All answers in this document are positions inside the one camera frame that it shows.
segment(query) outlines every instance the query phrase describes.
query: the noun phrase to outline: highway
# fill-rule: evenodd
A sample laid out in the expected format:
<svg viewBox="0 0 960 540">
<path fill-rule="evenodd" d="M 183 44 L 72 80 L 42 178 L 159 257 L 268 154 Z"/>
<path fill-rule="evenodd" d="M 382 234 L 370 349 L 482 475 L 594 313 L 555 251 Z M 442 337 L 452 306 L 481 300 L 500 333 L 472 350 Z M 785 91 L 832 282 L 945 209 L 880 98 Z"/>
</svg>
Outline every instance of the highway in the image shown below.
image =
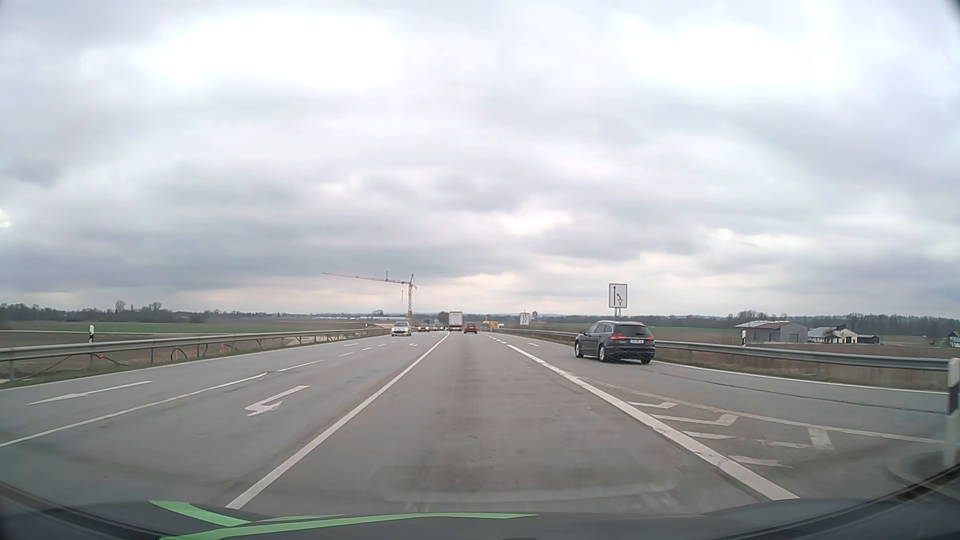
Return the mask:
<svg viewBox="0 0 960 540">
<path fill-rule="evenodd" d="M 0 480 L 271 515 L 703 513 L 900 487 L 946 396 L 415 333 L 0 391 Z"/>
</svg>

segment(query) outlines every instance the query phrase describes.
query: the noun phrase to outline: cloud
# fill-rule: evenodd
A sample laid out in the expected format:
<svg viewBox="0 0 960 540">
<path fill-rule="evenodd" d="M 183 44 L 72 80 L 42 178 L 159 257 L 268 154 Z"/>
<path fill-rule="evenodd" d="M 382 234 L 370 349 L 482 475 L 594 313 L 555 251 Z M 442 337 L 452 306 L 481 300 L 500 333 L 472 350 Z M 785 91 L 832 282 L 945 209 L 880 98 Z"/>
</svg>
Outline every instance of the cloud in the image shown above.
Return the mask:
<svg viewBox="0 0 960 540">
<path fill-rule="evenodd" d="M 0 292 L 956 316 L 958 37 L 937 3 L 7 2 Z"/>
</svg>

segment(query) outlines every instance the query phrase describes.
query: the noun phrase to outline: white car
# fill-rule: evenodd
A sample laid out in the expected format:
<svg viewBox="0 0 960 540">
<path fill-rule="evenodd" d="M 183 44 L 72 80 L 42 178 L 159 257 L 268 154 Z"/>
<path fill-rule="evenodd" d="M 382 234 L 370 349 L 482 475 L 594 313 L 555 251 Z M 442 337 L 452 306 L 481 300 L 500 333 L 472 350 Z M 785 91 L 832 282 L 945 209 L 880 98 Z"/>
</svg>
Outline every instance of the white car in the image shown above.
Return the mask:
<svg viewBox="0 0 960 540">
<path fill-rule="evenodd" d="M 410 323 L 406 321 L 395 322 L 394 327 L 390 329 L 390 335 L 410 335 Z"/>
</svg>

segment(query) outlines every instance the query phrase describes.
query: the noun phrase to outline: field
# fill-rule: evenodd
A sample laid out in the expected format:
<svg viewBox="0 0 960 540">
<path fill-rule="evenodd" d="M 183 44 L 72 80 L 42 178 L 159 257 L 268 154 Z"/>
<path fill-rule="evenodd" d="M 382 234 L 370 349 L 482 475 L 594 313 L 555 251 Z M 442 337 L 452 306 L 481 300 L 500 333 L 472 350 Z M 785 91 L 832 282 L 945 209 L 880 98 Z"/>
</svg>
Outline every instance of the field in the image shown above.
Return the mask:
<svg viewBox="0 0 960 540">
<path fill-rule="evenodd" d="M 215 323 L 93 323 L 97 341 L 142 339 L 154 334 L 264 333 L 270 331 L 347 330 L 365 328 L 369 322 L 250 317 Z M 84 343 L 90 323 L 14 321 L 10 331 L 0 331 L 0 347 Z"/>
</svg>

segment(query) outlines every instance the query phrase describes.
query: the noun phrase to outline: road sign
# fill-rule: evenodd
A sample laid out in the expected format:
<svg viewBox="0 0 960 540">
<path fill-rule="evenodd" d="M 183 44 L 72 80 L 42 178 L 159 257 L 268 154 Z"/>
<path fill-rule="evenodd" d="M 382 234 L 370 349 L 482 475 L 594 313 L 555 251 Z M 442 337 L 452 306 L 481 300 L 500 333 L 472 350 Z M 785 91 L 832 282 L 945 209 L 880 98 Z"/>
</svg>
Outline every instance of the road sign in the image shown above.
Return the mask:
<svg viewBox="0 0 960 540">
<path fill-rule="evenodd" d="M 627 306 L 627 284 L 610 283 L 609 285 L 610 307 L 622 309 Z"/>
</svg>

